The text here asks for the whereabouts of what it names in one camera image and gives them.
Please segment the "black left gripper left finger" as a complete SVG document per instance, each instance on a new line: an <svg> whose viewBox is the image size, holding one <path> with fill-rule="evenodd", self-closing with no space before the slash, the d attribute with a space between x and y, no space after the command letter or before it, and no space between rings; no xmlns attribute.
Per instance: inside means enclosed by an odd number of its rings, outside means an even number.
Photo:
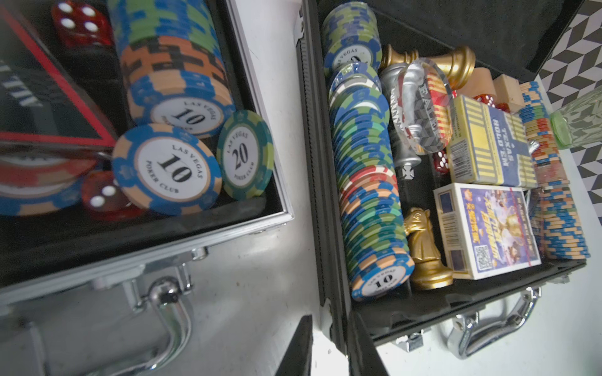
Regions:
<svg viewBox="0 0 602 376"><path fill-rule="evenodd" d="M302 316L275 375L310 376L313 340L313 317Z"/></svg>

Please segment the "silver chess king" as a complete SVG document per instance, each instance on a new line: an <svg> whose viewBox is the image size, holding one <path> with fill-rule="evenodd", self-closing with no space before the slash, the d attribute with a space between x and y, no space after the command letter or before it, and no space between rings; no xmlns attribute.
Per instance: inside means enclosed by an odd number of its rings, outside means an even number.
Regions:
<svg viewBox="0 0 602 376"><path fill-rule="evenodd" d="M388 127L393 163L400 180L413 180L415 167L421 163L420 157L410 145L403 125L403 107L399 103L401 89L399 79L407 71L408 64L392 64L379 75L383 85L383 95L390 106L390 125Z"/></svg>

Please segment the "red translucent die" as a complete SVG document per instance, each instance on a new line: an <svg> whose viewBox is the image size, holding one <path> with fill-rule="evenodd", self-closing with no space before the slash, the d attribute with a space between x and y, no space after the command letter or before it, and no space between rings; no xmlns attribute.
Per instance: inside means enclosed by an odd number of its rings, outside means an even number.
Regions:
<svg viewBox="0 0 602 376"><path fill-rule="evenodd" d="M86 2L57 1L51 16L59 39L67 48L113 45L108 18Z"/></svg>
<svg viewBox="0 0 602 376"><path fill-rule="evenodd" d="M138 208L125 196L111 171L93 171L84 178L82 203L94 219L120 221L142 216Z"/></svg>

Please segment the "black red triangle plaque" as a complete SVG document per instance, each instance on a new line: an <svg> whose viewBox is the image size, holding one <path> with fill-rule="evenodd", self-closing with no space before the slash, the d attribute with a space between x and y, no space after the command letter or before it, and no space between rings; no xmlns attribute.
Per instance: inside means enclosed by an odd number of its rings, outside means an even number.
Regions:
<svg viewBox="0 0 602 376"><path fill-rule="evenodd" d="M1 151L84 154L117 134L10 3L1 4Z"/></svg>

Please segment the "poker chip row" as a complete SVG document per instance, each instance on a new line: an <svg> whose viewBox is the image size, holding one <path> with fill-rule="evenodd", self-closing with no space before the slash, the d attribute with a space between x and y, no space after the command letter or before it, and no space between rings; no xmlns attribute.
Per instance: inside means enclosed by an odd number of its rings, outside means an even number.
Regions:
<svg viewBox="0 0 602 376"><path fill-rule="evenodd" d="M351 297L362 302L399 287L415 268L378 75L376 14L361 1L339 4L323 20L321 43L346 270Z"/></svg>
<svg viewBox="0 0 602 376"><path fill-rule="evenodd" d="M109 1L108 11L133 121L218 135L235 102L207 3Z"/></svg>
<svg viewBox="0 0 602 376"><path fill-rule="evenodd" d="M529 215L538 248L547 259L587 259L585 234L539 84L529 81L520 90L525 106L518 115L537 179L529 194Z"/></svg>

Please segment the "blue 10 poker chip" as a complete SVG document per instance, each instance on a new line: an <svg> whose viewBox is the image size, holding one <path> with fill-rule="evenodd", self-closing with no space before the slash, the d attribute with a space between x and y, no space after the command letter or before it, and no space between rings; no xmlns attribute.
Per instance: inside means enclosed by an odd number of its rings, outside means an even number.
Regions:
<svg viewBox="0 0 602 376"><path fill-rule="evenodd" d="M222 188L213 152L170 125L138 125L124 133L112 151L111 168L133 204L167 216L210 209Z"/></svg>

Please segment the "green translucent cup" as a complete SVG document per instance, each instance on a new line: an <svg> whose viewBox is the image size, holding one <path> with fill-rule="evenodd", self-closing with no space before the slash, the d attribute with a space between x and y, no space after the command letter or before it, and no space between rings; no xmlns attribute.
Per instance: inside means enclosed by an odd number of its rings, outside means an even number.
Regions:
<svg viewBox="0 0 602 376"><path fill-rule="evenodd" d="M553 112L550 121L561 150L600 142L601 87Z"/></svg>

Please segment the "small silver poker case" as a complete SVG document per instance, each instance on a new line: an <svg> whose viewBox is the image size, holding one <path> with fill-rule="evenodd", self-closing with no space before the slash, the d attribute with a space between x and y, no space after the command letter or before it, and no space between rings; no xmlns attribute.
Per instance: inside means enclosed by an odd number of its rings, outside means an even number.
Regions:
<svg viewBox="0 0 602 376"><path fill-rule="evenodd" d="M15 6L77 85L109 119L119 137L133 127L125 111L117 56L108 47L64 52L50 29L48 1L4 1ZM103 221L85 210L86 174L109 166L111 150L84 154L1 151L1 187L32 194L32 203L1 200L1 316L21 302L72 288L124 285L137 312L144 309L140 278L189 263L208 247L259 233L293 219L284 180L275 174L260 197L237 203L225 195L205 214Z"/></svg>

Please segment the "gold chess piece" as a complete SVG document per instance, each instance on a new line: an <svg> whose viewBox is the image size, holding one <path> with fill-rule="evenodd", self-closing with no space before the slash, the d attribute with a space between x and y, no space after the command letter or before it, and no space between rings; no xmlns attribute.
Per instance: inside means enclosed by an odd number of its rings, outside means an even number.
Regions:
<svg viewBox="0 0 602 376"><path fill-rule="evenodd" d="M393 49L392 45L383 45L380 70L382 71L394 64L409 64L420 57L420 53L417 50L398 53ZM476 65L474 51L465 45L445 55L431 56L430 60L443 71L453 90L462 89L468 83Z"/></svg>

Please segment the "green 20 poker chip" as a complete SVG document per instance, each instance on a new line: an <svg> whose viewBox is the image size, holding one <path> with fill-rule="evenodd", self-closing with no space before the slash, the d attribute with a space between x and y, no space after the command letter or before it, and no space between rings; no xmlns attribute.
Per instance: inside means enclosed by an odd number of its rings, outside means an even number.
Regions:
<svg viewBox="0 0 602 376"><path fill-rule="evenodd" d="M260 196L274 171L274 144L265 120L249 110L233 113L219 135L217 161L230 197L243 201Z"/></svg>

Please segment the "clear acrylic dealer button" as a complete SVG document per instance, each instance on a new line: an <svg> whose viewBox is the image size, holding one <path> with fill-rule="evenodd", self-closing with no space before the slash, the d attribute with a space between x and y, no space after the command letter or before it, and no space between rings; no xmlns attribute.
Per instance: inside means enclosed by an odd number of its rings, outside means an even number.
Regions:
<svg viewBox="0 0 602 376"><path fill-rule="evenodd" d="M419 58L398 76L399 129L418 155L444 150L453 136L456 108L448 79L432 59Z"/></svg>

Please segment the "black carbon poker case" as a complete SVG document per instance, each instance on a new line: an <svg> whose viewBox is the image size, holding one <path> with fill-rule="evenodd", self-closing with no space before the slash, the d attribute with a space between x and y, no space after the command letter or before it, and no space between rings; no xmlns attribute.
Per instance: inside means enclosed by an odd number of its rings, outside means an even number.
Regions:
<svg viewBox="0 0 602 376"><path fill-rule="evenodd" d="M580 2L554 1L549 20L536 27L536 39L527 57L512 60L509 42L495 45L493 34L510 34L508 26L493 25L492 7L483 1L457 1L429 6L419 1L373 1L385 43L395 50L417 50L427 55L447 53L466 45L478 64L495 74L534 78L561 32L577 14ZM323 54L318 39L321 24L335 9L334 1L304 1L296 16L296 50L304 110L304 133L316 271L322 326L326 336L344 354L360 356L356 335L348 324L362 322L375 345L409 335L528 288L537 288L585 266L579 260L551 260L539 266L479 281L460 281L438 291L417 291L402 285L382 298L354 302L344 268L343 233L335 208L333 153L328 150L327 81L322 73Z"/></svg>

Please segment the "purple card deck box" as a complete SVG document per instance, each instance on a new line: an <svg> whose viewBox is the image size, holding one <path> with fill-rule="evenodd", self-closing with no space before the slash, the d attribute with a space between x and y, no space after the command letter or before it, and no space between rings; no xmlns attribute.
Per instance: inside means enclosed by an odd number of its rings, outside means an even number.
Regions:
<svg viewBox="0 0 602 376"><path fill-rule="evenodd" d="M434 190L445 259L459 280L482 280L542 264L524 191L451 183Z"/></svg>

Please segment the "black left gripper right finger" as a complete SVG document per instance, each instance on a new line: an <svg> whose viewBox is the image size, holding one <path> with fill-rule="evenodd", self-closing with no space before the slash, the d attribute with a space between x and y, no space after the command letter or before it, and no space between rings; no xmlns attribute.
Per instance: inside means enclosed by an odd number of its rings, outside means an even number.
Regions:
<svg viewBox="0 0 602 376"><path fill-rule="evenodd" d="M350 375L388 376L364 321L354 311L347 320L346 340Z"/></svg>

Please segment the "gold chess knight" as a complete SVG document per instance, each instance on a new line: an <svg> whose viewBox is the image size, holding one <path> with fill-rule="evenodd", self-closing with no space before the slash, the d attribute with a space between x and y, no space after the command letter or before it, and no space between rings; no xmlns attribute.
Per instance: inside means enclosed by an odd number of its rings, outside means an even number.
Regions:
<svg viewBox="0 0 602 376"><path fill-rule="evenodd" d="M430 220L430 210L411 208L404 218L406 237L410 255L415 263L410 281L418 291L429 291L451 286L453 271L441 261Z"/></svg>

